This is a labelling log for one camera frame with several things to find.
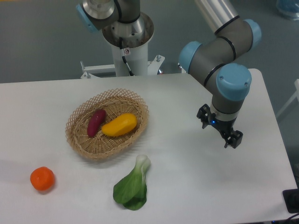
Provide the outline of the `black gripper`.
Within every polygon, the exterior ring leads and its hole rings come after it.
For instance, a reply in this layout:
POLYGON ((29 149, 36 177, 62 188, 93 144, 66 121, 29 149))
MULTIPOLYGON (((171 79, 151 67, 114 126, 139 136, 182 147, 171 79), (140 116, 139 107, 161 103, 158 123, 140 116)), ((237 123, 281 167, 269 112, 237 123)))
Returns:
POLYGON ((200 119, 202 123, 202 129, 205 129, 207 126, 212 126, 222 137, 225 137, 225 148, 228 146, 237 148, 241 144, 243 133, 238 130, 233 130, 235 119, 229 121, 216 119, 215 113, 211 112, 211 109, 207 104, 204 104, 199 108, 197 118, 200 119))

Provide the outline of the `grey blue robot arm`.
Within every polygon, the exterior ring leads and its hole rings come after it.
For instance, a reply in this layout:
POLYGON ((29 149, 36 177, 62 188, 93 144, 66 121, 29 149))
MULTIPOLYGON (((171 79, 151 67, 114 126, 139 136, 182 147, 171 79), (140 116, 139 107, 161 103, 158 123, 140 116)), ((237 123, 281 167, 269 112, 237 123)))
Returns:
MULTIPOLYGON (((198 8, 216 38, 204 45, 188 43, 179 54, 179 65, 212 94, 210 105, 199 108, 203 127, 212 126, 236 148, 243 134, 234 122, 249 92, 252 76, 235 59, 253 49, 262 32, 253 20, 242 20, 228 0, 198 0, 198 8)), ((150 17, 138 0, 84 0, 77 13, 90 32, 102 31, 113 50, 116 75, 147 75, 147 47, 154 33, 150 17)))

